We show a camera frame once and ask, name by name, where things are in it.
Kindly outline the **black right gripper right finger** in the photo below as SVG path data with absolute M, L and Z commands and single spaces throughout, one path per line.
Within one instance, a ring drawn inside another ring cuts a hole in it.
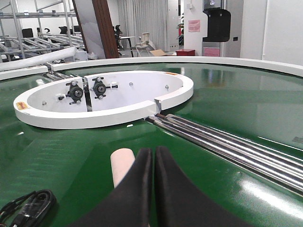
M 170 150 L 155 152 L 155 199 L 160 227 L 248 227 L 201 192 L 178 166 Z

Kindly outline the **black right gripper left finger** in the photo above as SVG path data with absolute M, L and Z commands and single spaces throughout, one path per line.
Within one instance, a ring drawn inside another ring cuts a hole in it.
M 113 191 L 72 227 L 147 227 L 152 194 L 152 150 L 142 148 Z

